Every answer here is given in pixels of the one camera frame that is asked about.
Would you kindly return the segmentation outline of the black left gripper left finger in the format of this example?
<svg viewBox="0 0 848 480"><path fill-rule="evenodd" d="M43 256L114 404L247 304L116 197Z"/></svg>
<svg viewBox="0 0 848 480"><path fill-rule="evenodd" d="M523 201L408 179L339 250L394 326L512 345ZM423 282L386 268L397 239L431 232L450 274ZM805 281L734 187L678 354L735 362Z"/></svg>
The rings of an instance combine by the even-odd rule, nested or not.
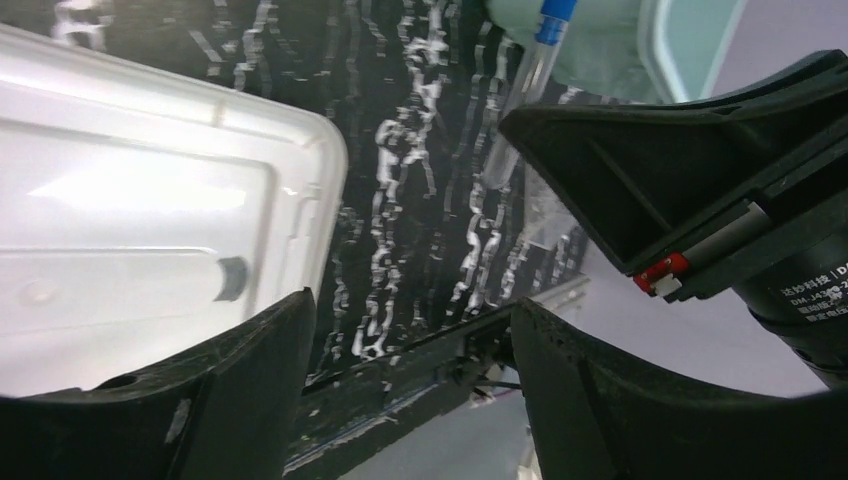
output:
<svg viewBox="0 0 848 480"><path fill-rule="evenodd" d="M5 479L279 479L316 324L313 294L92 390L1 401Z"/></svg>

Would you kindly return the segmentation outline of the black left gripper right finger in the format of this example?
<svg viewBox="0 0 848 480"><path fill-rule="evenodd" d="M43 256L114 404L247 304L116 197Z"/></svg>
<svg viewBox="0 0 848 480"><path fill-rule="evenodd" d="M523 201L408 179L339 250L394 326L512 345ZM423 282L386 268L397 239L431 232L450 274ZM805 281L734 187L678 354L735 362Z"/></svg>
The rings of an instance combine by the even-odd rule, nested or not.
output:
<svg viewBox="0 0 848 480"><path fill-rule="evenodd" d="M781 398L710 384L523 299L514 358L546 479L843 479L847 393Z"/></svg>

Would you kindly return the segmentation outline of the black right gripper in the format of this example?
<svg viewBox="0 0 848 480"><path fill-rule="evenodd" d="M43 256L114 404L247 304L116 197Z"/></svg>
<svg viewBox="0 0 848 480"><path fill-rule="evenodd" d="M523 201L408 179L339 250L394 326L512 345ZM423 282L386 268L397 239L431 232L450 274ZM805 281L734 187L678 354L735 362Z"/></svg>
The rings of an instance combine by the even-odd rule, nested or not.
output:
<svg viewBox="0 0 848 480"><path fill-rule="evenodd" d="M708 100L525 106L499 129L647 295L672 303L730 289L828 387L846 386L846 193L785 217L751 202L684 250L846 135L843 52Z"/></svg>

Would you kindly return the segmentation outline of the blue-capped test tube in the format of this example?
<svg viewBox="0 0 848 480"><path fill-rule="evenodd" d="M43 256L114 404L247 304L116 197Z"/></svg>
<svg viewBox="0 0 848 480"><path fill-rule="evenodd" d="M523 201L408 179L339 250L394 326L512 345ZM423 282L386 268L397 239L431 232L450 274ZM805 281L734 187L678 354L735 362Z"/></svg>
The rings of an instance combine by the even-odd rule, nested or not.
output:
<svg viewBox="0 0 848 480"><path fill-rule="evenodd" d="M545 0L538 8L532 40L525 48L515 80L500 112L500 122L520 106L537 103L545 92L577 1ZM520 154L501 132L497 133L484 164L481 183L503 188Z"/></svg>

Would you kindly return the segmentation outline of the clear test tube rack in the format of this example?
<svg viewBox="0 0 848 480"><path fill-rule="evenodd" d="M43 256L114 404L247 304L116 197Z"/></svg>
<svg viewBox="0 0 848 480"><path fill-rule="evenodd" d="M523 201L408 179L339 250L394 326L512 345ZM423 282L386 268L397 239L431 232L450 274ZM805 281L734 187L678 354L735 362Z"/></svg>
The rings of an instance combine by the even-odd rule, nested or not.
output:
<svg viewBox="0 0 848 480"><path fill-rule="evenodd" d="M581 230L547 181L525 163L524 220L527 241L551 251L560 241L572 240Z"/></svg>

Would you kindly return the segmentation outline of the light teal plastic bin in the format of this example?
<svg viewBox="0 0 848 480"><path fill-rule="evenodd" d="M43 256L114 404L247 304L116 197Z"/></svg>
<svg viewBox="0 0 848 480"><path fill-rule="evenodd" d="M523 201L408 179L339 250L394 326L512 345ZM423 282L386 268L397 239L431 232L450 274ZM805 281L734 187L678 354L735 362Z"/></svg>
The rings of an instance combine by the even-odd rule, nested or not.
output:
<svg viewBox="0 0 848 480"><path fill-rule="evenodd" d="M542 2L489 1L486 8L493 23L525 50ZM548 84L648 104L708 98L745 6L577 1Z"/></svg>

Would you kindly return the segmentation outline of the white plastic bin lid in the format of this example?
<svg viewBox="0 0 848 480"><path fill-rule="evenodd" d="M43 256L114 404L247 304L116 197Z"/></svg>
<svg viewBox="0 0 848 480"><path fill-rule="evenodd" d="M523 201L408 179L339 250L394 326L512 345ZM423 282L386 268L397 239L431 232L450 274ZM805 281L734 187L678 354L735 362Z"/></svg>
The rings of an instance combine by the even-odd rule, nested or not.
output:
<svg viewBox="0 0 848 480"><path fill-rule="evenodd" d="M327 118L1 29L1 392L91 389L320 289Z"/></svg>

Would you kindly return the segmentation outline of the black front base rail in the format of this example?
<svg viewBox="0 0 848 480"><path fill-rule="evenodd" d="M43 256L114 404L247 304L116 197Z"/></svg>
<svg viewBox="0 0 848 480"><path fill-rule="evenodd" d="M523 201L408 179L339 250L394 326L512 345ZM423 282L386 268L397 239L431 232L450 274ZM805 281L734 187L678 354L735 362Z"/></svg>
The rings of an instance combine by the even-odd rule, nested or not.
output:
<svg viewBox="0 0 848 480"><path fill-rule="evenodd" d="M466 403L501 361L509 322L496 308L306 386L284 478L337 479Z"/></svg>

